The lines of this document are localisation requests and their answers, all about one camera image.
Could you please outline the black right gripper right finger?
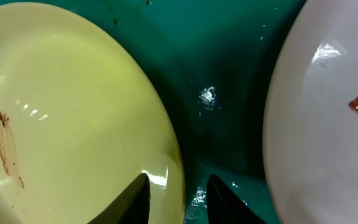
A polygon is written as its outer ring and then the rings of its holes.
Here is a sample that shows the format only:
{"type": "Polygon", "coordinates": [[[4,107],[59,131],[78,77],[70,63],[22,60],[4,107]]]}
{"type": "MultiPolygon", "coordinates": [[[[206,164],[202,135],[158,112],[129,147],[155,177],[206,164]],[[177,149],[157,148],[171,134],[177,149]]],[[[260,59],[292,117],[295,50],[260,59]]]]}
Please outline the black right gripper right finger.
{"type": "Polygon", "coordinates": [[[206,184],[209,224],[266,224],[217,175],[206,184]]]}

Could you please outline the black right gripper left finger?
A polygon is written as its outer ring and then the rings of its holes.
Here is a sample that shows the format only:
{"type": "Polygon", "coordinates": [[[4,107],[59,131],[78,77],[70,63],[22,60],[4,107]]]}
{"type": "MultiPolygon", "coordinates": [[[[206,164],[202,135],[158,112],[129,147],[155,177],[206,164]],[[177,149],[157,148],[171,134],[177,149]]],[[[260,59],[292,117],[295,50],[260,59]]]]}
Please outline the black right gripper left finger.
{"type": "Polygon", "coordinates": [[[141,173],[88,224],[148,224],[150,199],[149,177],[141,173]]]}

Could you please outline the yellow round plate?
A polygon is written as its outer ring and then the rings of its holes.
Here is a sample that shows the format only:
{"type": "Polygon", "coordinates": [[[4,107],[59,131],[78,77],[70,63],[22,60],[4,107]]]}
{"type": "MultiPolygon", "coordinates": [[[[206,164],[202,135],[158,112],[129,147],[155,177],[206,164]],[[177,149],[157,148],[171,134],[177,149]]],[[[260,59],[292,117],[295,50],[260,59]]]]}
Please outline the yellow round plate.
{"type": "Polygon", "coordinates": [[[105,31],[49,4],[0,6],[0,223],[88,223],[139,174],[150,223],[182,223],[168,114],[105,31]]]}

